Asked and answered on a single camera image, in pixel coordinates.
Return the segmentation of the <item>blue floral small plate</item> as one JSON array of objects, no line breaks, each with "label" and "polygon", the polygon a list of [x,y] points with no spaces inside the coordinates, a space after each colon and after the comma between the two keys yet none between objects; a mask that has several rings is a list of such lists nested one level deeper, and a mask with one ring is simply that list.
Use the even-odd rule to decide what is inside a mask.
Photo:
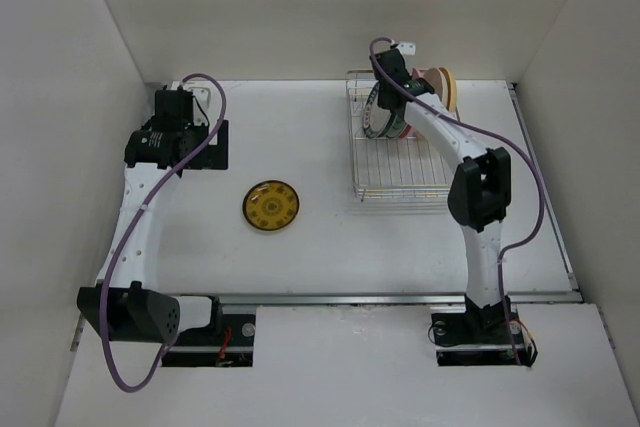
[{"label": "blue floral small plate", "polygon": [[378,105],[379,86],[374,85],[362,109],[362,130],[367,139],[385,138],[395,114]]}]

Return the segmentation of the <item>white plate green rim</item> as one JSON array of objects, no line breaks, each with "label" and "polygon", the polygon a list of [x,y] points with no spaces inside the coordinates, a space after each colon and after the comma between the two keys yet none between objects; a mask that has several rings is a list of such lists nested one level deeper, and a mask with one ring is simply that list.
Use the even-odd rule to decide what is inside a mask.
[{"label": "white plate green rim", "polygon": [[384,137],[387,139],[404,139],[410,136],[412,133],[413,133],[413,127],[410,126],[399,115],[395,115],[393,117],[393,122],[391,123],[391,126],[384,134]]}]

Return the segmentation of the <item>pink bowl plate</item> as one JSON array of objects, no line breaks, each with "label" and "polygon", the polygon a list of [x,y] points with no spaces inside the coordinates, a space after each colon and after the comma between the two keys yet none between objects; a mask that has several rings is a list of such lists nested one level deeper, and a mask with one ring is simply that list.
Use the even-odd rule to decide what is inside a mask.
[{"label": "pink bowl plate", "polygon": [[440,94],[441,88],[442,88],[442,81],[441,81],[441,78],[440,78],[440,73],[439,73],[437,68],[431,67],[431,68],[426,69],[426,70],[414,69],[412,71],[412,78],[413,79],[419,79],[419,78],[425,79],[431,85],[431,87],[434,89],[434,92],[436,94]]}]

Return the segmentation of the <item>cream yellow bowl plate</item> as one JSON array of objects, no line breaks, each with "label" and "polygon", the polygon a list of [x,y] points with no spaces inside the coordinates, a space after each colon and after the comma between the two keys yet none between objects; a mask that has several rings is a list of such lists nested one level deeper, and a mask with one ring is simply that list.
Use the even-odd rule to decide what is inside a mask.
[{"label": "cream yellow bowl plate", "polygon": [[432,67],[423,72],[423,77],[433,87],[446,110],[452,114],[457,109],[456,79],[446,67]]}]

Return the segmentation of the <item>yellow patterned small plate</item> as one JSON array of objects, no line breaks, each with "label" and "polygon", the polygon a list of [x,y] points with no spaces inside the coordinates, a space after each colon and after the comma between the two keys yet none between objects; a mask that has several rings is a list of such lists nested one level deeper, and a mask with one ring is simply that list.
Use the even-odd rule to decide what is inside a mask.
[{"label": "yellow patterned small plate", "polygon": [[241,211],[245,221],[260,232],[287,228],[297,217],[301,202],[296,190],[281,180],[264,180],[245,194]]}]

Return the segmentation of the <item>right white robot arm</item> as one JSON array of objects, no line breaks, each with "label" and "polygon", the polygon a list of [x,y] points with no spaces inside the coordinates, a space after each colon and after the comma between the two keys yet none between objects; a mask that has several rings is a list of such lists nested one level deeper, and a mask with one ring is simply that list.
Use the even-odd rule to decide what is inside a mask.
[{"label": "right white robot arm", "polygon": [[506,325],[498,273],[502,221],[511,202],[511,158],[491,149],[459,125],[435,87],[412,77],[398,48],[370,55],[379,83],[378,105],[398,115],[434,146],[453,172],[447,207],[460,226],[467,259],[465,310],[434,313],[432,332],[440,347],[502,344]]}]

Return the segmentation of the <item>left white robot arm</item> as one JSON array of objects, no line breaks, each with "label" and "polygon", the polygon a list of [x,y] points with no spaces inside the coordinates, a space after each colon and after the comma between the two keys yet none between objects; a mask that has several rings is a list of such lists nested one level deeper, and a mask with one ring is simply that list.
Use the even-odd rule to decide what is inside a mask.
[{"label": "left white robot arm", "polygon": [[109,254],[94,285],[76,304],[111,342],[168,343],[189,330],[201,343],[217,341],[224,320],[211,296],[169,295],[158,287],[158,254],[171,199],[186,170],[229,166],[229,123],[210,132],[199,101],[182,87],[161,89],[154,113],[125,148],[125,187]]}]

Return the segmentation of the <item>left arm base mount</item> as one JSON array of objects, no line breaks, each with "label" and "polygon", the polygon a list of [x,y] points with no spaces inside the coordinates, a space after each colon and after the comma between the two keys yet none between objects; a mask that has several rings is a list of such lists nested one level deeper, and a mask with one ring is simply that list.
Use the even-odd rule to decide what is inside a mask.
[{"label": "left arm base mount", "polygon": [[225,309],[214,297],[212,318],[203,327],[189,328],[161,360],[164,368],[245,368],[253,366],[256,313]]}]

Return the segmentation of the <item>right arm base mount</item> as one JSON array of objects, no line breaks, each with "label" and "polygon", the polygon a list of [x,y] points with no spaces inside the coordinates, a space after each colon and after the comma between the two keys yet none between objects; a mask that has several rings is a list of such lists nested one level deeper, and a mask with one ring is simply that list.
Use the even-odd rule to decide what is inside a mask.
[{"label": "right arm base mount", "polygon": [[537,344],[515,307],[506,322],[498,306],[497,322],[489,327],[480,327],[463,307],[432,308],[430,316],[428,337],[439,367],[532,367],[538,358]]}]

